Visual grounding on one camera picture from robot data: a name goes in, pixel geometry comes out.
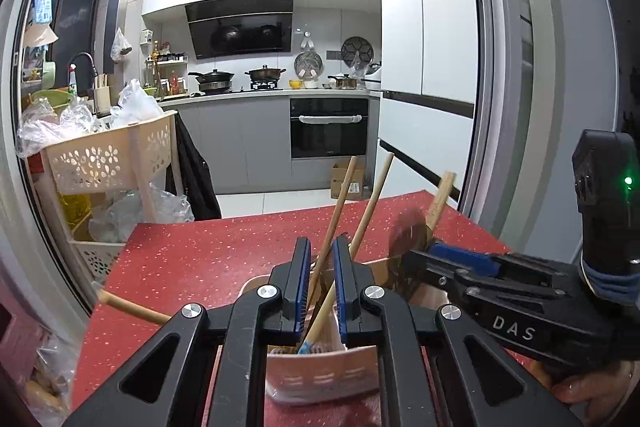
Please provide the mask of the person's right hand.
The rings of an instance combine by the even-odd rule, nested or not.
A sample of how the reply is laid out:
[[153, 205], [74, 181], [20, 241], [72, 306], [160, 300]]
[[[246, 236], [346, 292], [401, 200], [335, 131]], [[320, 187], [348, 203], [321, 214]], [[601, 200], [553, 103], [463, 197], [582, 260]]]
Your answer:
[[605, 369], [567, 378], [551, 392], [567, 405], [585, 403], [585, 426], [606, 426], [626, 404], [638, 382], [639, 362], [619, 361]]

